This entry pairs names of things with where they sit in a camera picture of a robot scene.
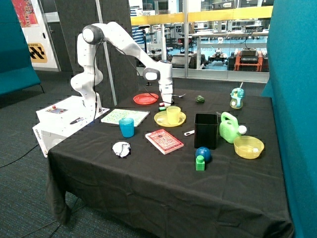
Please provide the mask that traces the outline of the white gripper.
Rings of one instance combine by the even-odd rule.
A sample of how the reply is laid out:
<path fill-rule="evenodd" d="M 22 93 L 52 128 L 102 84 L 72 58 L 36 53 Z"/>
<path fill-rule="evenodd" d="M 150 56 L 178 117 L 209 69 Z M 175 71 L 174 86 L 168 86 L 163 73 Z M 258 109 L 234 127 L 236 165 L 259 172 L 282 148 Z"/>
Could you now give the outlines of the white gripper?
<path fill-rule="evenodd" d="M 163 101 L 172 101 L 173 85 L 159 85 L 159 91 Z"/>

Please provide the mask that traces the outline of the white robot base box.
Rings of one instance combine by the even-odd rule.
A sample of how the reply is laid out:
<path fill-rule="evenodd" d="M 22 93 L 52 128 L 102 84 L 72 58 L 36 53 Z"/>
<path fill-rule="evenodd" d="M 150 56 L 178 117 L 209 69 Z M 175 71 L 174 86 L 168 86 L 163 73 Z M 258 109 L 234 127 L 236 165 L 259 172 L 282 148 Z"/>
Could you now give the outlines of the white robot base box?
<path fill-rule="evenodd" d="M 70 96 L 36 111 L 39 123 L 33 127 L 33 132 L 44 157 L 48 156 L 51 148 L 107 111 L 109 109 L 103 107 L 98 107 L 96 113 L 92 108 L 88 109 L 81 96 Z M 84 119 L 71 125 L 70 123 L 77 118 Z"/>

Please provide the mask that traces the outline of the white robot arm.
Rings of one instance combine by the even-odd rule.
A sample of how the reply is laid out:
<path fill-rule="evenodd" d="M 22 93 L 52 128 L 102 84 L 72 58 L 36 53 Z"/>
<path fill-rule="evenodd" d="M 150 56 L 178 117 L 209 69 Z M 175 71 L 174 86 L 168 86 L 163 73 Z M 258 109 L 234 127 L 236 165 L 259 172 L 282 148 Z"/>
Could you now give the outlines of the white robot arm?
<path fill-rule="evenodd" d="M 86 115 L 92 117 L 100 115 L 102 105 L 100 96 L 94 87 L 103 80 L 103 73 L 97 67 L 97 47 L 103 43 L 111 44 L 122 54 L 120 68 L 125 70 L 128 60 L 138 59 L 144 66 L 143 78 L 158 82 L 163 102 L 172 104 L 173 81 L 172 64 L 167 60 L 153 60 L 130 36 L 127 31 L 116 22 L 94 23 L 84 27 L 77 37 L 77 60 L 83 67 L 83 72 L 71 79 L 72 88 L 82 96 L 82 106 Z"/>

